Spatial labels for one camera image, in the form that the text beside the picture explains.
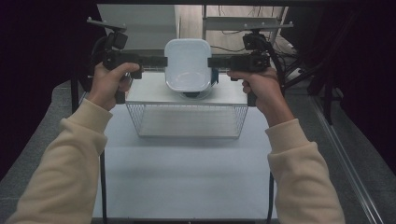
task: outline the wire mesh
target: wire mesh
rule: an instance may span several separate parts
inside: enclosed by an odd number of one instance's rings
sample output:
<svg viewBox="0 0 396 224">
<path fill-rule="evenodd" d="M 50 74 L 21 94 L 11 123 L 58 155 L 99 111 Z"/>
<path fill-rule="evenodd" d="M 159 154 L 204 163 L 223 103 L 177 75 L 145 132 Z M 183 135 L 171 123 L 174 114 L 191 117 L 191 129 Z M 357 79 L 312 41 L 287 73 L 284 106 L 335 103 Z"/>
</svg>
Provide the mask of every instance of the wire mesh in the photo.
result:
<svg viewBox="0 0 396 224">
<path fill-rule="evenodd" d="M 244 105 L 127 106 L 140 136 L 237 138 L 248 111 Z"/>
</svg>

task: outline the white container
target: white container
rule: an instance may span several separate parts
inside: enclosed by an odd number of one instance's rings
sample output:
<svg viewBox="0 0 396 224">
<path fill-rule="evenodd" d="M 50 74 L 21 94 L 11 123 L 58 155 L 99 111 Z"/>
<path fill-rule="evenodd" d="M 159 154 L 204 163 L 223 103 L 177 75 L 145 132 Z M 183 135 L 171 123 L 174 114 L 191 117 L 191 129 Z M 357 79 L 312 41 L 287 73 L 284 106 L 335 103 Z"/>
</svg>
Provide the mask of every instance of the white container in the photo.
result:
<svg viewBox="0 0 396 224">
<path fill-rule="evenodd" d="M 132 83 L 126 105 L 141 137 L 238 138 L 248 111 L 241 81 L 226 75 L 198 101 L 169 89 L 164 73 L 147 72 Z"/>
<path fill-rule="evenodd" d="M 165 46 L 165 81 L 173 91 L 200 92 L 211 88 L 212 70 L 207 59 L 212 57 L 203 39 L 174 39 Z"/>
</svg>

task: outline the black bar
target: black bar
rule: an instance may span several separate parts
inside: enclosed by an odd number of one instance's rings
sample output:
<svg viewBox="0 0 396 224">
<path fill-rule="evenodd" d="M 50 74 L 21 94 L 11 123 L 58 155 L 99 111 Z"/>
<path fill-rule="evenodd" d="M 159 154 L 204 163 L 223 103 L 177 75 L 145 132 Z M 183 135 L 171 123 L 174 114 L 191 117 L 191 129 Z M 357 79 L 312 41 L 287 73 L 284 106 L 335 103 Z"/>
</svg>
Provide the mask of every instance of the black bar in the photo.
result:
<svg viewBox="0 0 396 224">
<path fill-rule="evenodd" d="M 76 72 L 73 72 L 70 77 L 70 91 L 72 94 L 72 113 L 78 109 L 78 77 Z"/>
<path fill-rule="evenodd" d="M 257 95 L 251 91 L 247 94 L 247 106 L 256 106 Z"/>
<path fill-rule="evenodd" d="M 168 58 L 159 56 L 140 56 L 139 63 L 142 65 L 149 65 L 154 67 L 166 67 L 168 66 Z"/>
<path fill-rule="evenodd" d="M 99 222 L 100 218 L 93 217 L 92 222 Z M 227 219 L 227 218 L 212 218 L 212 219 L 175 219 L 175 218 L 121 218 L 110 217 L 110 223 L 128 223 L 128 224 L 263 224 L 265 219 Z"/>
<path fill-rule="evenodd" d="M 102 188 L 102 219 L 107 224 L 107 196 L 106 196 L 106 168 L 105 168 L 105 152 L 100 155 L 100 184 Z"/>
<path fill-rule="evenodd" d="M 333 75 L 332 72 L 328 72 L 326 85 L 324 86 L 323 115 L 330 125 L 332 125 L 332 86 Z"/>
<path fill-rule="evenodd" d="M 124 91 L 116 91 L 116 104 L 124 105 L 125 104 L 125 92 Z"/>
<path fill-rule="evenodd" d="M 354 7 L 361 0 L 82 0 L 96 4 L 131 5 L 222 5 L 222 6 L 268 6 L 268 7 Z"/>
<path fill-rule="evenodd" d="M 322 66 L 322 64 L 318 64 L 317 66 L 301 73 L 299 76 L 295 77 L 294 79 L 288 81 L 285 83 L 285 89 L 288 89 L 292 86 L 294 86 L 295 84 L 305 80 L 306 78 L 312 77 L 315 73 L 318 72 L 318 70 L 320 69 L 320 67 Z"/>
<path fill-rule="evenodd" d="M 271 224 L 274 209 L 274 176 L 270 173 L 269 192 L 268 192 L 268 213 L 266 224 Z"/>
</svg>

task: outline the table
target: table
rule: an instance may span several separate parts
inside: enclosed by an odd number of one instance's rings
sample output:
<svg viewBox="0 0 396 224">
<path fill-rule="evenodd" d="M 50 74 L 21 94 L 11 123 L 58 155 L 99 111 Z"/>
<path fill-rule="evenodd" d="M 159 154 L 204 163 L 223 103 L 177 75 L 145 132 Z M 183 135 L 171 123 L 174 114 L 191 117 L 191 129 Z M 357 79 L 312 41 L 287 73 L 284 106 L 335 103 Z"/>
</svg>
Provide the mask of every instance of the table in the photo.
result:
<svg viewBox="0 0 396 224">
<path fill-rule="evenodd" d="M 257 108 L 249 108 L 239 139 L 139 138 L 125 105 L 112 113 L 106 128 L 108 217 L 266 218 L 271 148 Z M 101 208 L 98 193 L 93 217 L 102 216 Z"/>
</svg>

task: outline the handle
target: handle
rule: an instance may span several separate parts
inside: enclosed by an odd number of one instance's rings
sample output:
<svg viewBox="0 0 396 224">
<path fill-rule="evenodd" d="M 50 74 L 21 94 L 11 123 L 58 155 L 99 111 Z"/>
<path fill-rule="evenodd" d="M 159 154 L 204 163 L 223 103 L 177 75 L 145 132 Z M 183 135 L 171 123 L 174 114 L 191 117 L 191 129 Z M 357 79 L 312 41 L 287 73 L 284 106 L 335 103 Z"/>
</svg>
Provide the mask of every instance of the handle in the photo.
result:
<svg viewBox="0 0 396 224">
<path fill-rule="evenodd" d="M 256 106 L 257 95 L 251 91 L 247 94 L 247 106 Z"/>
<path fill-rule="evenodd" d="M 116 97 L 116 104 L 117 105 L 125 104 L 125 92 L 116 91 L 115 97 Z"/>
</svg>

